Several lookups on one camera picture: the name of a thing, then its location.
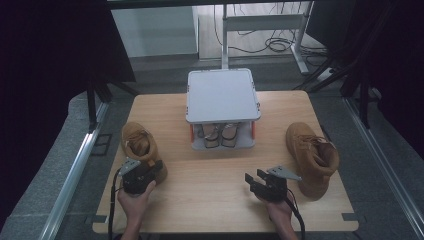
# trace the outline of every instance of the wooden table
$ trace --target wooden table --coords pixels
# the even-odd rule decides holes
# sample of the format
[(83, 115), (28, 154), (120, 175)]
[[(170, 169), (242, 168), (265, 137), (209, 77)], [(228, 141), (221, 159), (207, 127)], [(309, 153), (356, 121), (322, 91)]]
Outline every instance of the wooden table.
[[(264, 205), (249, 191), (244, 174), (283, 165), (295, 171), (295, 160), (285, 145), (287, 127), (297, 121), (323, 136), (308, 95), (303, 91), (257, 92), (261, 118), (256, 122), (256, 145), (250, 149), (195, 151), (185, 119), (186, 94), (140, 95), (134, 100), (128, 121), (146, 127), (154, 136), (159, 154), (168, 167), (168, 177), (150, 197), (142, 232), (274, 232)], [(118, 149), (97, 215), (109, 215), (113, 174), (125, 159)], [(344, 221), (353, 209), (336, 172), (327, 193), (311, 201), (288, 180), (294, 192), (306, 231), (354, 231), (357, 221)], [(114, 232), (123, 232), (125, 214), (116, 204)], [(296, 231), (300, 225), (295, 217)], [(107, 232), (107, 223), (94, 223), (93, 230)]]

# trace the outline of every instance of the hand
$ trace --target hand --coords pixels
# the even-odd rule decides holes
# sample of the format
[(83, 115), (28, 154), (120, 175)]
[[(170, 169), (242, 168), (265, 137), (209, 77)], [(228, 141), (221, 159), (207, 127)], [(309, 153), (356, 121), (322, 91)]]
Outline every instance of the hand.
[(137, 197), (129, 195), (122, 189), (119, 190), (118, 201), (127, 216), (127, 227), (125, 228), (121, 240), (138, 239), (141, 223), (147, 210), (147, 202), (155, 186), (156, 181), (150, 182), (149, 185), (147, 185), (146, 191)]
[[(269, 217), (275, 224), (277, 233), (282, 240), (297, 240), (296, 233), (291, 225), (292, 210), (289, 205), (283, 201), (279, 203), (268, 202), (256, 196), (259, 200), (265, 203)], [(287, 193), (287, 198), (293, 203), (293, 196)]]

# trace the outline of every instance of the wire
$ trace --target wire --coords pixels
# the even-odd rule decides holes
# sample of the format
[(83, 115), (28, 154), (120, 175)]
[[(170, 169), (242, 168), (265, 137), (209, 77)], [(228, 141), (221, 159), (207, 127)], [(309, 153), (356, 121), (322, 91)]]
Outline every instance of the wire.
[(299, 2), (299, 8), (297, 9), (297, 13), (300, 13), (300, 7), (302, 6), (302, 2)]
[(314, 66), (314, 67), (319, 67), (322, 65), (322, 63), (320, 64), (314, 64), (312, 63), (309, 58), (311, 57), (324, 57), (324, 58), (328, 58), (328, 52), (327, 52), (327, 48), (325, 47), (305, 47), (305, 46), (300, 46), (300, 51), (301, 54), (303, 56), (305, 56), (305, 62), (307, 62), (309, 65)]
[(112, 187), (110, 190), (110, 211), (109, 211), (109, 223), (108, 223), (108, 235), (109, 235), (109, 240), (112, 240), (113, 238), (113, 217), (115, 215), (115, 193), (117, 192), (117, 190), (115, 189), (115, 185), (116, 185), (116, 178), (118, 177), (119, 174), (119, 170), (116, 170), (115, 175), (113, 176), (113, 182), (112, 182)]
[[(273, 37), (271, 37), (271, 38), (268, 38), (265, 41), (265, 45), (268, 46), (268, 48), (270, 50), (272, 50), (273, 52), (280, 53), (280, 52), (284, 52), (287, 49), (289, 49), (290, 46), (292, 45), (292, 42), (290, 40), (285, 39), (285, 38), (273, 38)], [(273, 47), (273, 45), (283, 46), (283, 49), (277, 49), (277, 48)]]
[[(215, 35), (216, 35), (216, 39), (218, 40), (219, 44), (222, 46), (222, 43), (221, 43), (221, 41), (219, 40), (219, 37), (218, 37), (218, 31), (216, 30), (216, 13), (215, 13), (215, 5), (213, 6), (213, 18), (214, 18), (214, 28), (215, 28)], [(260, 50), (257, 50), (257, 51), (247, 51), (247, 50), (240, 49), (240, 48), (237, 48), (237, 47), (228, 47), (228, 48), (235, 49), (235, 50), (239, 50), (239, 51), (246, 52), (246, 53), (258, 53), (258, 52), (262, 52), (262, 51), (266, 50), (266, 49), (268, 48), (268, 46), (265, 46), (265, 48), (260, 49)]]
[(275, 7), (277, 7), (277, 12), (278, 12), (278, 3), (275, 3), (274, 6), (271, 8), (271, 10), (269, 10), (268, 14), (271, 14), (272, 10), (274, 10)]
[(286, 2), (283, 2), (283, 6), (281, 7), (281, 12), (280, 12), (280, 14), (283, 14), (283, 10), (284, 10), (284, 5), (285, 5), (285, 3), (286, 3)]
[(299, 221), (300, 224), (300, 232), (301, 232), (301, 239), (304, 240), (305, 239), (305, 223), (303, 222), (303, 218), (299, 213), (299, 209), (297, 207), (297, 202), (296, 202), (296, 198), (293, 194), (293, 192), (287, 188), (287, 190), (290, 192), (290, 194), (293, 197), (293, 202), (294, 204), (287, 198), (287, 196), (285, 197), (285, 201), (287, 203), (287, 205), (289, 205), (290, 209), (293, 211), (293, 214), (296, 216), (297, 220)]
[(292, 2), (292, 8), (290, 9), (290, 13), (293, 13), (294, 2)]
[[(363, 41), (363, 38), (366, 38), (365, 37), (366, 33), (370, 31), (371, 27), (375, 24), (378, 16), (380, 16), (379, 11), (376, 10), (374, 14), (372, 14), (372, 18), (369, 19), (369, 21), (367, 21), (367, 23), (359, 29), (358, 33), (352, 39), (349, 39), (349, 41), (347, 41), (339, 49), (335, 49), (329, 53), (326, 53), (327, 59), (321, 65), (319, 65), (319, 67), (315, 70), (315, 72), (309, 75), (302, 84), (296, 86), (295, 88), (293, 88), (293, 90), (306, 89), (308, 85), (310, 85), (315, 79), (317, 79), (326, 70), (326, 68), (328, 68), (332, 64), (333, 61), (335, 61), (336, 59), (349, 56), (350, 54), (353, 54), (353, 51), (358, 47), (359, 43)], [(343, 75), (339, 74), (337, 78), (340, 78), (346, 75), (346, 73), (351, 70), (352, 66), (355, 65), (356, 59), (353, 60), (352, 63), (344, 67), (342, 70), (339, 69)]]
[[(243, 13), (243, 15), (246, 15), (246, 14), (243, 12), (243, 10), (241, 9), (241, 4), (239, 4), (239, 6), (240, 6), (240, 12), (242, 12), (242, 13)], [(236, 5), (235, 5), (235, 4), (233, 4), (233, 12), (234, 12), (234, 16), (237, 16), (237, 13), (236, 13)], [(251, 34), (251, 33), (253, 33), (253, 32), (256, 32), (256, 30), (249, 31), (249, 32), (247, 32), (247, 33), (240, 33), (240, 31), (237, 31), (238, 35), (241, 35), (241, 36), (245, 36), (245, 35)]]

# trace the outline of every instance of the black clamp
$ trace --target black clamp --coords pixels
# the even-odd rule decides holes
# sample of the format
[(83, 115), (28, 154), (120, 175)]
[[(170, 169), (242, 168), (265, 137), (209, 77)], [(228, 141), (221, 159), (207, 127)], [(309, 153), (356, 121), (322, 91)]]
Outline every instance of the black clamp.
[(253, 177), (247, 173), (245, 173), (244, 175), (244, 180), (250, 185), (250, 191), (253, 192), (259, 198), (274, 203), (285, 201), (290, 207), (290, 209), (293, 211), (293, 214), (299, 220), (302, 235), (301, 239), (305, 239), (305, 224), (297, 208), (296, 199), (293, 199), (293, 204), (287, 198), (287, 191), (289, 191), (289, 189), (287, 188), (287, 179), (300, 181), (302, 180), (302, 178), (282, 166), (277, 166), (268, 169), (267, 172), (268, 173), (258, 169), (256, 173), (261, 179), (265, 181), (265, 185), (256, 182)]
[[(126, 168), (127, 163), (130, 165), (130, 170), (128, 170), (129, 168)], [(128, 159), (121, 167), (121, 171), (119, 173), (119, 175), (122, 176), (124, 191), (135, 195), (144, 193), (147, 185), (156, 179), (157, 174), (162, 168), (162, 160), (155, 161), (155, 164), (150, 166), (148, 161)]]

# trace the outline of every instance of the boot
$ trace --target boot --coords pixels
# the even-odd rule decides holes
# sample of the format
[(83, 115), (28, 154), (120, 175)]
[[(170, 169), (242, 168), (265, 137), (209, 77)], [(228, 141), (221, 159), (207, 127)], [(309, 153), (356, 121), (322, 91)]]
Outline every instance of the boot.
[[(121, 144), (127, 157), (143, 161), (150, 168), (153, 168), (156, 161), (161, 160), (152, 134), (136, 122), (128, 122), (122, 127)], [(163, 163), (162, 170), (155, 177), (156, 183), (163, 182), (167, 175), (168, 170)]]
[(301, 192), (314, 200), (328, 189), (331, 175), (339, 167), (339, 154), (331, 142), (315, 135), (303, 122), (293, 123), (286, 132), (286, 145), (297, 161), (298, 182)]

